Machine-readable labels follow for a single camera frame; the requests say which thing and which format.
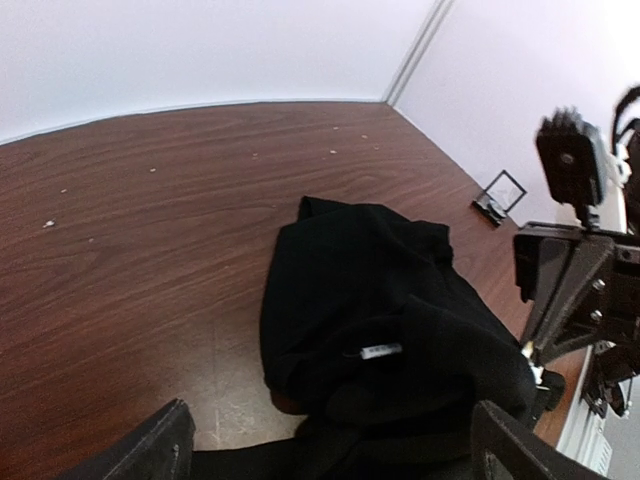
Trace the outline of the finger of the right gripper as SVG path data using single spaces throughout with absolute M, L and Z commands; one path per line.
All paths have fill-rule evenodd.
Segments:
M 513 240 L 516 285 L 524 302 L 547 305 L 566 271 L 570 240 L 559 236 L 518 233 Z
M 615 241 L 544 238 L 539 245 L 534 304 L 521 343 L 532 360 L 556 360 L 602 337 L 608 294 L 597 282 L 613 272 Z

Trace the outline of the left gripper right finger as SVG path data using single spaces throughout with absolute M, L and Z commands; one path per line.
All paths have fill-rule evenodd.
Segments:
M 490 401 L 472 416 L 476 479 L 597 480 L 603 476 L 559 453 Z

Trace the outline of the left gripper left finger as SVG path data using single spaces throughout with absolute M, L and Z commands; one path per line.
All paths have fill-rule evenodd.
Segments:
M 185 401 L 174 399 L 60 479 L 188 479 L 195 425 Z

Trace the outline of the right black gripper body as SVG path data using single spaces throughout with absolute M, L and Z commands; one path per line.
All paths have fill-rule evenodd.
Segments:
M 586 236 L 605 236 L 615 241 L 613 272 L 604 286 L 608 302 L 599 341 L 632 344 L 639 340 L 639 238 L 626 233 L 595 230 L 567 225 L 530 222 L 517 233 L 559 236 L 578 241 Z

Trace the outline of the black t-shirt blue logo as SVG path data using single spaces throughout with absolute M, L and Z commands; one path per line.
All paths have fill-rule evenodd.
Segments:
M 196 479 L 467 479 L 475 405 L 532 428 L 518 340 L 453 266 L 445 225 L 304 197 L 277 237 L 260 317 L 273 403 L 295 436 L 198 451 Z

